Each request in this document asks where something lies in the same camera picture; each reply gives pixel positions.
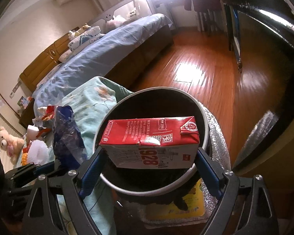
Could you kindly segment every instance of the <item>stuffed animal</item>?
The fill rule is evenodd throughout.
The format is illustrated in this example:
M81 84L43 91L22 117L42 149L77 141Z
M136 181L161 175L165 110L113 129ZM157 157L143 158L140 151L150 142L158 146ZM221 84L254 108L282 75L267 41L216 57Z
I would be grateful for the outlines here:
M0 147L6 151L12 164L16 164L23 146L23 139L10 135L3 126L0 127Z
M87 31L91 26L87 25L85 23L84 26L82 26L80 29L78 29L76 32L69 31L69 40L74 40L77 36L81 35L83 32Z
M28 147L23 148L21 165L29 163L46 164L49 159L48 147L42 140L34 140L30 142Z

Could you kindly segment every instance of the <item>snack wrapper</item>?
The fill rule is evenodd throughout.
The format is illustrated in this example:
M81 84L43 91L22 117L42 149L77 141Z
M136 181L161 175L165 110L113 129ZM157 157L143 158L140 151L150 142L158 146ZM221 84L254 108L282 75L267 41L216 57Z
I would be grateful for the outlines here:
M81 132L70 106L58 106L55 110L53 152L61 166L68 169L77 169L87 160Z

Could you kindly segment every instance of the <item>bed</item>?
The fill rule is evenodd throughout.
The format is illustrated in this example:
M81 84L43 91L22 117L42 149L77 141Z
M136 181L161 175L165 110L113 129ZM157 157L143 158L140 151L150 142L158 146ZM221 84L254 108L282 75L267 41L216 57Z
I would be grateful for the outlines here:
M99 20L110 20L115 10L132 1L134 0L120 2L88 24L95 26ZM171 21L164 15L153 14L112 30L63 63L55 75L37 88L37 84L60 64L60 55L68 50L67 34L56 40L20 75L23 83L33 92L35 99L34 110L31 111L32 118L38 107L58 103L95 76L105 77L129 88L146 66L166 46L173 43L170 24Z

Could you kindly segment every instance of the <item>yellow plush toy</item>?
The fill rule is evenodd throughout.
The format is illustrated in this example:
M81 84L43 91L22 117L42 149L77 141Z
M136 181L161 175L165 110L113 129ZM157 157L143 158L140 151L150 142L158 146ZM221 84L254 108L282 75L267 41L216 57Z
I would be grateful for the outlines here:
M80 29L78 29L76 32L69 31L69 40L74 40L77 36L81 35L83 32L87 31L91 26L87 25L85 23L84 26L82 26Z
M16 164L23 146L23 139L10 135L3 126L0 127L0 147L11 158L12 164Z

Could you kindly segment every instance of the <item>blue bed sheet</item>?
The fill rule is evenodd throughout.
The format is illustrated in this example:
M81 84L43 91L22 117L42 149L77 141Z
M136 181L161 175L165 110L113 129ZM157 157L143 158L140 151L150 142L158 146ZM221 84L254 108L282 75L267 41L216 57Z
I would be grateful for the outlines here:
M35 115L38 107L55 105L91 78L105 76L135 48L171 23L165 15L154 14L119 27L87 46L34 91Z

